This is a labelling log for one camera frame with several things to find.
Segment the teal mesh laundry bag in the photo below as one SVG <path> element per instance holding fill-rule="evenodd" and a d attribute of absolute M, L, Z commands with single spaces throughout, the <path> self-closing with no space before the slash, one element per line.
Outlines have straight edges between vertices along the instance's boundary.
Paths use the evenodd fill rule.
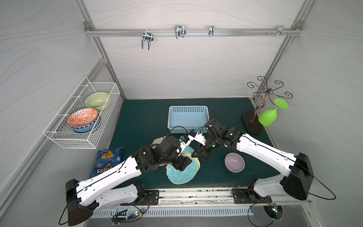
<path fill-rule="evenodd" d="M 173 184 L 180 185 L 191 181 L 200 169 L 200 161 L 198 158 L 193 158 L 192 153 L 194 149 L 187 146 L 183 153 L 183 157 L 189 158 L 192 162 L 183 170 L 176 170 L 172 165 L 166 167 L 166 175 L 169 181 Z"/>

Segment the cream mesh laundry bag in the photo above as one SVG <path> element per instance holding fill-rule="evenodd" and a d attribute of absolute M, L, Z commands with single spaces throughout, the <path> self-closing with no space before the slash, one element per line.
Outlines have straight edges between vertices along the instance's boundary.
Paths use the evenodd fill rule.
<path fill-rule="evenodd" d="M 160 166 L 166 166 L 169 163 L 170 155 L 173 154 L 173 145 L 169 142 L 168 137 L 155 139 L 150 145 L 155 161 Z"/>

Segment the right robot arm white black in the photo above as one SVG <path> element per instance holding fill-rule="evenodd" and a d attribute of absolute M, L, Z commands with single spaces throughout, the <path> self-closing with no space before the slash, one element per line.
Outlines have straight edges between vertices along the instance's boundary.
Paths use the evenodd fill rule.
<path fill-rule="evenodd" d="M 227 129 L 216 119 L 208 121 L 204 127 L 211 135 L 209 139 L 197 129 L 193 129 L 188 135 L 191 141 L 200 144 L 192 154 L 194 158 L 208 159 L 211 152 L 226 147 L 259 159 L 279 172 L 276 176 L 253 180 L 245 191 L 249 201 L 256 203 L 265 197 L 280 194 L 301 201 L 307 199 L 313 181 L 312 166 L 307 155 L 278 150 L 235 127 Z"/>

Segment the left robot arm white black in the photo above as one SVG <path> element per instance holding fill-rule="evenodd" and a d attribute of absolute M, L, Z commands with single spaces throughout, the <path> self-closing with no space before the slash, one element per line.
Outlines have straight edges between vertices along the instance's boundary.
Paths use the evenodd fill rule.
<path fill-rule="evenodd" d="M 96 177 L 84 181 L 69 180 L 65 184 L 67 224 L 78 225 L 89 219 L 97 209 L 110 204 L 111 200 L 106 195 L 114 194 L 114 187 L 125 181 L 154 171 L 159 166 L 172 165 L 183 171 L 192 162 L 182 156 L 190 143 L 190 139 L 164 137 L 159 144 L 138 148 L 122 163 Z"/>

